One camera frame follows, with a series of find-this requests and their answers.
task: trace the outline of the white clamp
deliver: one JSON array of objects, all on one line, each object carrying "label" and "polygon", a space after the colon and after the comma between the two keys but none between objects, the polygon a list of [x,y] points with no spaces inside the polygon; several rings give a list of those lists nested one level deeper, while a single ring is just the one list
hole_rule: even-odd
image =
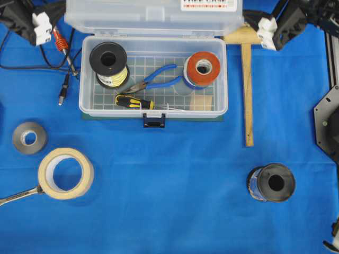
[{"label": "white clamp", "polygon": [[337,232],[337,234],[335,235],[335,237],[333,238],[333,243],[332,245],[336,248],[339,249],[339,231]]},{"label": "white clamp", "polygon": [[33,13],[32,21],[35,26],[34,32],[37,35],[36,45],[49,42],[51,40],[52,25],[46,12],[42,12],[39,15]]},{"label": "white clamp", "polygon": [[276,50],[273,36],[276,30],[278,29],[278,25],[276,24],[276,20],[273,17],[271,20],[266,18],[261,18],[259,24],[259,30],[257,31],[257,35],[261,40],[261,46],[264,49],[272,49]]}]

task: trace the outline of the black metal plate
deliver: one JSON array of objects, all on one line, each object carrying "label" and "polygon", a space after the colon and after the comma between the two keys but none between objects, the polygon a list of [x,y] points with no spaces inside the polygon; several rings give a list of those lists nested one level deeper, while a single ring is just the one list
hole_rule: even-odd
[{"label": "black metal plate", "polygon": [[329,93],[314,107],[317,145],[339,164],[339,153],[327,138],[328,118],[339,107],[339,86],[333,87]]}]

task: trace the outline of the box lid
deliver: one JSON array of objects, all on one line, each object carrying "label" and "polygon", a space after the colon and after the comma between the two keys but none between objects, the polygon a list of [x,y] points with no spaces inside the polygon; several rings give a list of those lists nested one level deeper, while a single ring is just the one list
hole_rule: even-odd
[{"label": "box lid", "polygon": [[213,37],[243,24],[242,0],[67,0],[65,21],[84,33]]}]

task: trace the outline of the blue tablecloth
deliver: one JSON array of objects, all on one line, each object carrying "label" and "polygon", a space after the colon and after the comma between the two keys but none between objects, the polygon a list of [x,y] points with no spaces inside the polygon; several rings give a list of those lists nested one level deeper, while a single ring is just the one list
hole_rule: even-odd
[{"label": "blue tablecloth", "polygon": [[[244,5],[271,11],[274,2]],[[60,29],[70,32],[62,22]],[[1,38],[5,32],[1,26]],[[72,55],[85,37],[76,32]],[[45,48],[53,63],[61,60],[53,43]],[[74,78],[58,106],[63,73],[0,69],[0,196],[34,187],[40,161],[55,148],[78,149],[95,168],[79,199],[33,195],[2,206],[0,253],[328,253],[322,241],[338,214],[336,166],[315,145],[313,119],[328,91],[324,33],[309,26],[280,52],[253,47],[253,148],[244,147],[240,47],[227,46],[227,54],[224,120],[167,121],[164,130],[144,129],[141,120],[84,121]],[[11,34],[1,63],[43,58]],[[27,120],[41,123],[49,139],[34,156],[12,145],[13,130]],[[247,174],[270,162],[295,175],[285,203],[247,192]]]}]

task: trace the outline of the wrench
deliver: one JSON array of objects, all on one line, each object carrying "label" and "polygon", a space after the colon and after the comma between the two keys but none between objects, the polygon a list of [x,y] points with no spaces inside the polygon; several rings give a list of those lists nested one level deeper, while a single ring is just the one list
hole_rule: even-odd
[{"label": "wrench", "polygon": [[38,185],[37,187],[35,187],[33,189],[26,190],[25,192],[20,192],[20,193],[14,194],[12,196],[0,199],[0,206],[7,204],[9,202],[24,198],[24,197],[28,197],[28,196],[33,195],[33,194],[43,194],[43,193],[44,193],[44,191]]}]

